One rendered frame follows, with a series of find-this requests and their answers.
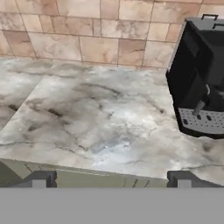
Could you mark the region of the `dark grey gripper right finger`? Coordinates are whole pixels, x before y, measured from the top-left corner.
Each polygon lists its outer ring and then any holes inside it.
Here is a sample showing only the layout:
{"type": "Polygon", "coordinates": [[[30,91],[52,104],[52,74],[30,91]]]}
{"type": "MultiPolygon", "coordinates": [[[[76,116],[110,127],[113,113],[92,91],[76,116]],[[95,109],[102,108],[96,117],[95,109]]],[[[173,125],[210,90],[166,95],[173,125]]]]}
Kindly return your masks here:
{"type": "Polygon", "coordinates": [[[170,188],[220,188],[221,186],[201,178],[190,171],[168,171],[167,187],[170,188]]]}

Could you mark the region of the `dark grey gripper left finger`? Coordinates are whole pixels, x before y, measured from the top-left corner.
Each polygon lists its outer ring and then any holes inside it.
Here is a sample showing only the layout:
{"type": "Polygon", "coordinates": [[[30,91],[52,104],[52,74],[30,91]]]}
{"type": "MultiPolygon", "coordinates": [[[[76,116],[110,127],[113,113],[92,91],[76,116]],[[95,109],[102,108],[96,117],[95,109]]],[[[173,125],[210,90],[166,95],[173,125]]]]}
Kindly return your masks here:
{"type": "Polygon", "coordinates": [[[56,171],[34,171],[15,187],[31,187],[31,188],[55,188],[57,172],[56,171]]]}

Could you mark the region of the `olive green cabinet front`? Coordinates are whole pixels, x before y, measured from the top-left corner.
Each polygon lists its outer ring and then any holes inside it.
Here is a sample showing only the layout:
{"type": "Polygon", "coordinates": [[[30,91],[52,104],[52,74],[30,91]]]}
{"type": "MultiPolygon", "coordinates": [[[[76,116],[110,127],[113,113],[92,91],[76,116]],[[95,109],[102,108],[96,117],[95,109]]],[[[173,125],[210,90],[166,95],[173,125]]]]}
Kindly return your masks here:
{"type": "Polygon", "coordinates": [[[24,161],[0,159],[0,186],[14,184],[33,172],[57,172],[57,187],[124,187],[149,188],[166,187],[167,180],[149,178],[108,171],[90,171],[49,164],[35,164],[24,161]]]}

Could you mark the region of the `black coffee machine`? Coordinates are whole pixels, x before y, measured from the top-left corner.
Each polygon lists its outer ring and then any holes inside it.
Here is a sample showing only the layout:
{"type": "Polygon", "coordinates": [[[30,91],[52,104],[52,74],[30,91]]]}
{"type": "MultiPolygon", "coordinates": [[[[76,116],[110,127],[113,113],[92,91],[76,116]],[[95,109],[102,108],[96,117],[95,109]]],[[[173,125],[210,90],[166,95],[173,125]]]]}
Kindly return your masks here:
{"type": "Polygon", "coordinates": [[[224,139],[224,18],[187,17],[165,76],[179,130],[224,139]]]}

